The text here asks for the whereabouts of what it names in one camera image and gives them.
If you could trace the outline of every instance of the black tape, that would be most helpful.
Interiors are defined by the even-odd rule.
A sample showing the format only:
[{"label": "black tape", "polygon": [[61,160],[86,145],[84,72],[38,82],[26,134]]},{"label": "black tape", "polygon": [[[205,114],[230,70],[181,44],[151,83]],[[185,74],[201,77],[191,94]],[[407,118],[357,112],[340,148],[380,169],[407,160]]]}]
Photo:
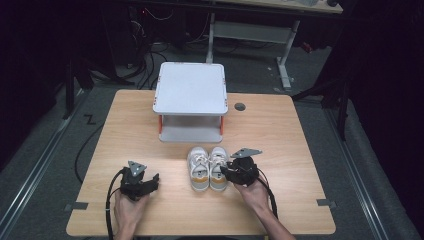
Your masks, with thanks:
[{"label": "black tape", "polygon": [[318,206],[328,206],[330,209],[336,208],[337,204],[334,201],[328,199],[317,199]]},{"label": "black tape", "polygon": [[88,203],[84,203],[84,202],[75,202],[73,204],[66,204],[64,211],[65,212],[70,212],[74,209],[77,210],[86,210],[88,207]]}]

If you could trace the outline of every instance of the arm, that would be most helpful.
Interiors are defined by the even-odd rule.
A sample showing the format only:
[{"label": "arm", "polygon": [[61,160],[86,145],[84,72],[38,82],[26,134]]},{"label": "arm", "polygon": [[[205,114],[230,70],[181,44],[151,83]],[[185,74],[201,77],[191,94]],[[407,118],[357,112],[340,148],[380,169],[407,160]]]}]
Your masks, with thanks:
[{"label": "arm", "polygon": [[121,191],[115,192],[115,218],[118,222],[118,233],[115,240],[133,239],[135,229],[140,222],[144,207],[149,200],[150,195],[145,195],[137,202],[132,201]]},{"label": "arm", "polygon": [[248,187],[238,184],[234,184],[234,187],[240,192],[245,203],[255,212],[272,240],[295,239],[272,213],[268,204],[268,193],[259,181],[256,180]]}]

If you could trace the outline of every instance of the white platform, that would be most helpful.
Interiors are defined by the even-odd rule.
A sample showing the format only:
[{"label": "white platform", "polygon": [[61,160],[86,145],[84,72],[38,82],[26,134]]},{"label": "white platform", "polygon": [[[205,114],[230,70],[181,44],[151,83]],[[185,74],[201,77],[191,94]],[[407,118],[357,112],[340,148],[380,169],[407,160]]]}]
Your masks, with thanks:
[{"label": "white platform", "polygon": [[153,111],[164,142],[220,142],[228,111],[221,64],[166,62],[161,65]]}]

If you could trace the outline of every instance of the table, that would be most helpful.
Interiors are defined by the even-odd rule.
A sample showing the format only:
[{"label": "table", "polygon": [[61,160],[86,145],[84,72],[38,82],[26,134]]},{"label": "table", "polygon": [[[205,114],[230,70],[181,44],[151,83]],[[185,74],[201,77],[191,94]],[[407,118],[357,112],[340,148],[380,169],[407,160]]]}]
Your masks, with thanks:
[{"label": "table", "polygon": [[[264,235],[232,183],[224,192],[193,191],[186,157],[196,144],[159,140],[154,95],[139,90],[116,93],[77,198],[88,207],[73,210],[67,233],[107,235],[107,190],[113,176],[132,160],[147,165],[145,180],[160,173],[159,189],[152,193],[136,235]],[[236,110],[236,103],[246,109]],[[228,93],[228,106],[222,142],[201,146],[210,151],[219,145],[229,154],[242,147],[262,150],[253,159],[269,180],[280,221],[293,234],[333,233],[329,208],[317,204],[325,194],[291,98]],[[113,213],[112,219],[116,229]]]},{"label": "table", "polygon": [[[326,0],[319,0],[314,6],[307,6],[297,1],[282,1],[282,0],[213,0],[215,3],[240,4],[246,6],[287,9],[293,11],[318,12],[325,14],[341,14],[343,9],[340,5],[330,7]],[[289,56],[294,38],[296,37],[297,29],[300,21],[296,19],[293,26],[290,27],[271,27],[264,25],[234,23],[215,21],[215,14],[210,17],[209,27],[209,44],[206,55],[206,62],[213,62],[213,40],[214,37],[233,38],[249,41],[262,41],[277,44],[285,44],[285,48],[281,52],[280,57],[277,57],[277,65],[280,73],[281,82],[285,90],[291,90],[290,77],[287,74],[286,60]]]}]

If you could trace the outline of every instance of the shoe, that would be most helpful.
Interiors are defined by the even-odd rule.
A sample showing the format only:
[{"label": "shoe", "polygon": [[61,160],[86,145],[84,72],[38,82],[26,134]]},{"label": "shoe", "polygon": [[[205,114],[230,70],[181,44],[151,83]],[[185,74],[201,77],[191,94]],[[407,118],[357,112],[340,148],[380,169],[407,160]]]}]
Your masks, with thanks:
[{"label": "shoe", "polygon": [[202,192],[209,187],[208,152],[202,147],[194,147],[187,156],[188,171],[191,186],[195,191]]},{"label": "shoe", "polygon": [[215,191],[224,191],[228,185],[227,178],[220,168],[221,166],[226,167],[228,160],[227,152],[222,147],[215,147],[209,156],[210,186]]}]

